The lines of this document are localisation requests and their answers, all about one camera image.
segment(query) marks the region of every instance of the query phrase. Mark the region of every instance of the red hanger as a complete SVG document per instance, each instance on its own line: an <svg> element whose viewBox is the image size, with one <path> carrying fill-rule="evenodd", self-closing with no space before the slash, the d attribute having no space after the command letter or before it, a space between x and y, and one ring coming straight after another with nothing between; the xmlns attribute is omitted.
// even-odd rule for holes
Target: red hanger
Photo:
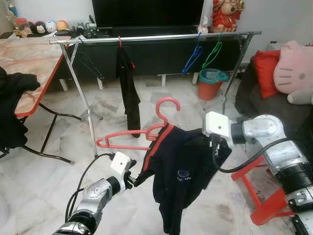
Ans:
<svg viewBox="0 0 313 235"><path fill-rule="evenodd" d="M117 132L117 133L113 133L113 134L109 134L107 136L105 136L105 140L106 140L106 144L101 144L100 142L103 140L103 138L100 138L96 141L97 145L99 147L102 148L118 148L118 149L136 149L136 150L149 150L149 147L141 147L141 146L127 146L127 145L110 145L109 142L109 138L111 137L115 137L115 136L122 136L122 135L129 135L129 134L145 134L146 135L146 139L149 141L155 141L158 137L158 134L152 134L151 131L158 129L158 128L162 128L164 126L167 125L168 120L166 118L166 116L162 115L160 113L160 105L165 102L165 101L171 101L174 104L176 104L176 110L179 111L180 110L180 103L178 102L178 100L172 98L172 97L164 97L161 98L157 103L156 103L156 115L164 120L163 124L159 124L159 125L155 125L155 126L151 126L148 130L133 130L133 131L121 131L121 132Z"/></svg>
<svg viewBox="0 0 313 235"><path fill-rule="evenodd" d="M118 36L118 39L119 39L119 48L122 48L122 39L121 39L121 36Z"/></svg>

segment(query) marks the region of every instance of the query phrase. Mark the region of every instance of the teal bin lid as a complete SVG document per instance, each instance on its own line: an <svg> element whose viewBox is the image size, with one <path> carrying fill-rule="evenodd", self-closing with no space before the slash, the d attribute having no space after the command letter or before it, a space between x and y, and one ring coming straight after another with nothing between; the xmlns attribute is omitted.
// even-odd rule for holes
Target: teal bin lid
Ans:
<svg viewBox="0 0 313 235"><path fill-rule="evenodd" d="M228 76L223 71L216 69L204 69L200 71L200 82L214 84L224 81L228 81Z"/></svg>

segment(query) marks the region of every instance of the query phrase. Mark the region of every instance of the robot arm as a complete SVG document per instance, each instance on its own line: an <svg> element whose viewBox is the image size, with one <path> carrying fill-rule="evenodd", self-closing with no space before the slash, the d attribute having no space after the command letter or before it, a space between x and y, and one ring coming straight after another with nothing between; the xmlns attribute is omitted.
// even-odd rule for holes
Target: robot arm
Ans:
<svg viewBox="0 0 313 235"><path fill-rule="evenodd" d="M130 188L129 169L134 161L117 152L112 164L112 176L84 189L83 199L68 220L53 235L93 235L101 221L102 210L115 194Z"/></svg>
<svg viewBox="0 0 313 235"><path fill-rule="evenodd" d="M209 112L203 120L203 133L217 134L226 139L229 147L241 143L258 143L263 148L286 138L282 122L272 115L261 115L252 120L232 123L227 116ZM272 174L278 178L293 212L312 210L312 168L307 158L293 141L278 143L263 156Z"/></svg>

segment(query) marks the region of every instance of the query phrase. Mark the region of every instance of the red table edge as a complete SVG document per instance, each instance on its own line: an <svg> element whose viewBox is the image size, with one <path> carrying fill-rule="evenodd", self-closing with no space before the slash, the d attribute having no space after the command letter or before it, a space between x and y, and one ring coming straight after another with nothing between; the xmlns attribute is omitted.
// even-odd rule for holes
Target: red table edge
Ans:
<svg viewBox="0 0 313 235"><path fill-rule="evenodd" d="M37 106L39 105L39 103L40 103L40 101L42 100L42 98L43 98L45 92L47 91L48 86L50 85L50 82L51 82L52 78L54 77L54 75L55 75L55 73L56 73L56 71L57 71L57 69L58 69L58 67L59 67L59 65L60 65L60 63L61 63L63 57L64 57L64 55L62 54L62 55L60 56L60 58L59 58L57 64L55 65L55 67L54 67L54 69L53 69L53 71L52 71L52 73L51 73L49 79L47 80L47 82L46 82L46 84L45 84L45 86L44 86L42 92L40 93L40 96L38 97L36 103L34 104L34 107L33 107L30 111L28 111L28 112L25 112L25 113L18 113L18 114L15 114L15 116L17 116L17 117L25 117L25 116L30 116L30 115L34 114L34 112L35 112L36 109L37 109Z"/></svg>

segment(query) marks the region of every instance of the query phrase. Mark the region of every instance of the printed logo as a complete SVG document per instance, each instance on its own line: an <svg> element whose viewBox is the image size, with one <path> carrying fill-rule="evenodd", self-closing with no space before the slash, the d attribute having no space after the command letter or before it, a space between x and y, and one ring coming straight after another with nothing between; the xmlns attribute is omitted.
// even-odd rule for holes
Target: printed logo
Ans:
<svg viewBox="0 0 313 235"><path fill-rule="evenodd" d="M179 170L177 172L177 179L178 181L187 181L187 180L191 180L191 176L190 176L190 172L187 170Z"/></svg>

